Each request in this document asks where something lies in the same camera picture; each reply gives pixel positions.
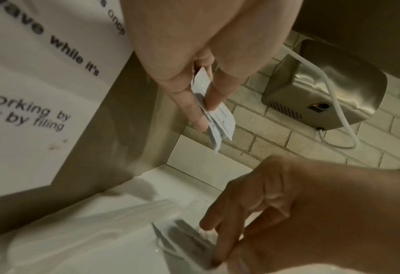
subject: backsplash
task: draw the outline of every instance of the backsplash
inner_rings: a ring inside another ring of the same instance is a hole
[[[284,44],[294,47],[304,39],[309,38],[292,31]],[[269,77],[284,57],[285,53],[278,51],[225,101],[236,120],[236,130],[233,141],[224,140],[219,153],[251,168],[271,154],[363,167],[400,168],[400,79],[386,74],[388,86],[380,108],[369,120],[352,125],[361,140],[359,149],[333,149],[321,142],[314,128],[262,104]],[[189,125],[183,135],[212,147],[205,133]],[[325,139],[341,146],[352,144],[343,129],[327,131]]]

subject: white poster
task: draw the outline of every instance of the white poster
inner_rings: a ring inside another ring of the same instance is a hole
[[[131,53],[118,0],[0,0],[0,196],[51,184]]]

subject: fingernail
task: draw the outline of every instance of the fingernail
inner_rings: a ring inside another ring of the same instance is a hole
[[[238,258],[228,263],[229,274],[251,274],[251,270],[242,258]]]

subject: forearm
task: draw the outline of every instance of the forearm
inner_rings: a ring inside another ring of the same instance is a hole
[[[400,273],[400,170],[293,161],[292,180],[303,181],[304,192],[324,191],[333,208],[354,207],[342,242],[348,248],[354,240],[353,246],[334,263],[365,273]]]

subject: perforated vent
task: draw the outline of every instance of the perforated vent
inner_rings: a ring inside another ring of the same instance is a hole
[[[289,117],[292,117],[293,119],[302,119],[302,114],[299,114],[281,104],[278,104],[276,102],[269,102],[269,104],[274,110],[279,111]]]

